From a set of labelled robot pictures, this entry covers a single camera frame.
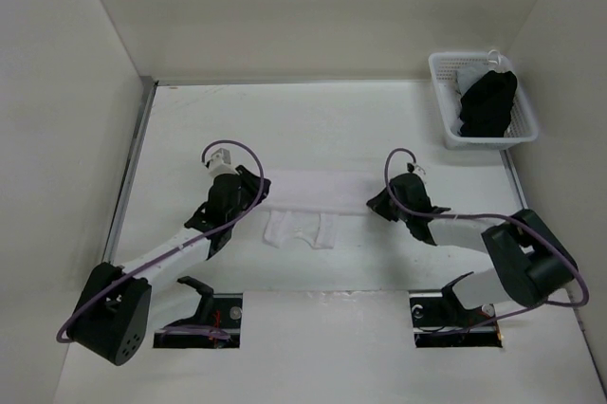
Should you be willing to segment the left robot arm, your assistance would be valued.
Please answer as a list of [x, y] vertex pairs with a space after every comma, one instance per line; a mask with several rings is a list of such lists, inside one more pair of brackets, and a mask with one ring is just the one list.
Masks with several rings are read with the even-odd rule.
[[121, 366], [142, 344], [153, 297], [173, 283], [196, 292], [180, 305], [182, 320], [161, 329], [167, 338], [230, 340], [230, 334], [208, 326], [213, 290], [187, 275], [187, 270], [213, 258], [231, 239], [237, 222], [269, 195], [271, 182], [239, 165], [214, 177], [206, 201], [166, 244], [123, 266], [103, 262], [91, 271], [72, 316], [57, 339], [74, 342]]

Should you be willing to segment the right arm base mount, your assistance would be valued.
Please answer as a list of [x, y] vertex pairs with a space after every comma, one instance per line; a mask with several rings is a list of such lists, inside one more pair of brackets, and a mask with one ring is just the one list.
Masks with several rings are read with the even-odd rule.
[[473, 328], [495, 316], [494, 306], [466, 309], [455, 297], [454, 285], [469, 275], [462, 275], [439, 290], [409, 294], [416, 348], [503, 347], [496, 321]]

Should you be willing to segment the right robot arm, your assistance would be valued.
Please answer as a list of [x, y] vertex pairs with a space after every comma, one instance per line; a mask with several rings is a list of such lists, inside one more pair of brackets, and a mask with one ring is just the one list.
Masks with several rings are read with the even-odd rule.
[[510, 216], [463, 214], [432, 203], [421, 177], [406, 173], [367, 201], [380, 217], [405, 223], [412, 237], [434, 247], [453, 246], [486, 254], [491, 267], [445, 285], [442, 317], [454, 324], [486, 304], [513, 301], [531, 308], [579, 278], [575, 260], [532, 210]]

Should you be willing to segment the white tank top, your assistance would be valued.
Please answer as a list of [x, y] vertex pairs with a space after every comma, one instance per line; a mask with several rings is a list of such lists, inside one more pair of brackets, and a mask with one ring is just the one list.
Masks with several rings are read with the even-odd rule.
[[264, 241], [281, 248], [291, 240], [331, 249], [340, 219], [365, 216], [366, 203], [384, 188], [378, 174], [345, 171], [272, 170], [260, 209], [269, 213]]

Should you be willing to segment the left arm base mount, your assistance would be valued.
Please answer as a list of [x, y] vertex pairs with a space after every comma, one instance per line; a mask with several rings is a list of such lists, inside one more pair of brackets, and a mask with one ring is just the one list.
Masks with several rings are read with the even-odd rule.
[[244, 295], [217, 293], [191, 276], [177, 279], [177, 290], [151, 311], [155, 349], [238, 349]]

